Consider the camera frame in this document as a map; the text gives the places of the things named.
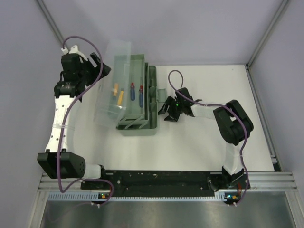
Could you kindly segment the blue red precision screwdriver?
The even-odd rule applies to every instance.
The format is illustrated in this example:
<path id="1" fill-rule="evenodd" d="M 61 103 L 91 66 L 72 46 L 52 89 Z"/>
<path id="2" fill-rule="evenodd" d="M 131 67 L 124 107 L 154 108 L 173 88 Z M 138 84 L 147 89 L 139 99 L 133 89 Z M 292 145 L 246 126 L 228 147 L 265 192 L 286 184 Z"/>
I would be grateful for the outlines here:
<path id="1" fill-rule="evenodd" d="M 135 86 L 134 86 L 134 82 L 131 82 L 131 86 L 130 86 L 130 99 L 132 101 L 135 100 Z"/>

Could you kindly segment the green cantilever tool box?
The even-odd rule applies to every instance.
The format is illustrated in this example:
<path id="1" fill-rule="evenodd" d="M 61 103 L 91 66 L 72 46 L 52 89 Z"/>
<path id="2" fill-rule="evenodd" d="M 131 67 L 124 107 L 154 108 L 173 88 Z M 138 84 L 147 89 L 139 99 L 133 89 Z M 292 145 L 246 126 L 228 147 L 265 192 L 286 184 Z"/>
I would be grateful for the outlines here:
<path id="1" fill-rule="evenodd" d="M 123 136 L 155 135 L 167 92 L 157 87 L 156 66 L 131 50 L 130 42 L 109 42 L 103 62 L 111 70 L 100 80 L 94 122 Z"/>

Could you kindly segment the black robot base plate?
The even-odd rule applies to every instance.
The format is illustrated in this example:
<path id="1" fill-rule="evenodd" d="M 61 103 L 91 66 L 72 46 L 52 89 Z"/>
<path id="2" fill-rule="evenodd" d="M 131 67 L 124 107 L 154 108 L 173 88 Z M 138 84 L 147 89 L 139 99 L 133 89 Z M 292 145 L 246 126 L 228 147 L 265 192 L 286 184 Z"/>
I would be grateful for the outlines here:
<path id="1" fill-rule="evenodd" d="M 220 189 L 245 189 L 248 177 L 242 169 L 237 174 L 227 171 L 102 171 L 101 178 L 114 185 L 114 192 L 161 190 L 161 193 L 173 189 L 189 187 L 200 190 L 218 191 Z"/>

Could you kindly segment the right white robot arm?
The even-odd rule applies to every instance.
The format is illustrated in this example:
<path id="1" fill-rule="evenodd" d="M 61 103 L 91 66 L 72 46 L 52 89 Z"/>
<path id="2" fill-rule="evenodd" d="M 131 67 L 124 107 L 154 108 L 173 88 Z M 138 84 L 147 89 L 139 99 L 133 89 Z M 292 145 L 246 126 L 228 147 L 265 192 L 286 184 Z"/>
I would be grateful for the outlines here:
<path id="1" fill-rule="evenodd" d="M 226 104 L 204 104 L 200 99 L 193 100 L 188 89 L 183 87 L 175 91 L 175 97 L 167 97 L 158 114 L 168 114 L 164 120 L 169 122 L 177 122 L 181 114 L 216 121 L 220 135 L 226 143 L 221 184 L 227 188 L 249 188 L 243 150 L 254 126 L 237 100 Z"/>

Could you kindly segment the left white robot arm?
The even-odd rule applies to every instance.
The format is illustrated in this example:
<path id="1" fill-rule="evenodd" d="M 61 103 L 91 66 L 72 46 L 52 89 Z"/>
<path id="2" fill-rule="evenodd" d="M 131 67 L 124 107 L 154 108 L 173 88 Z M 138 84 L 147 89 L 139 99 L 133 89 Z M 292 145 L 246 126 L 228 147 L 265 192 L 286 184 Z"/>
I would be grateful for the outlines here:
<path id="1" fill-rule="evenodd" d="M 107 185 L 103 167 L 88 164 L 74 153 L 76 114 L 82 103 L 82 93 L 95 81 L 107 76 L 111 68 L 101 62 L 96 53 L 88 59 L 77 53 L 61 57 L 63 70 L 54 87 L 55 114 L 51 136 L 44 152 L 37 156 L 38 164 L 52 179 L 91 179 L 97 188 Z"/>

